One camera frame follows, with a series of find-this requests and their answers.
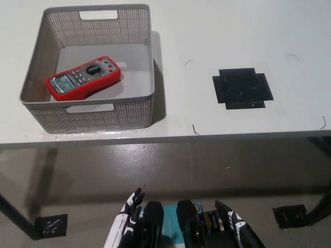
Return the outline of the robot right hand white black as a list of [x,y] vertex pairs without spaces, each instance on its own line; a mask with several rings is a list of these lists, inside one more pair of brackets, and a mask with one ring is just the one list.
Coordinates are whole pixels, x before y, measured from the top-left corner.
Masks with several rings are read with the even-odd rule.
[[219,200],[215,201],[215,207],[220,217],[223,217],[223,225],[229,227],[235,236],[239,247],[265,247],[263,242],[232,208]]

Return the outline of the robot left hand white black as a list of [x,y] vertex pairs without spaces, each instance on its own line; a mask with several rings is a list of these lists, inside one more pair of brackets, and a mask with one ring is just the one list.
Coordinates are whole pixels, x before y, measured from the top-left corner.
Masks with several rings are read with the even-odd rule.
[[137,188],[128,197],[112,223],[104,247],[130,247],[133,244],[144,196],[142,189]]

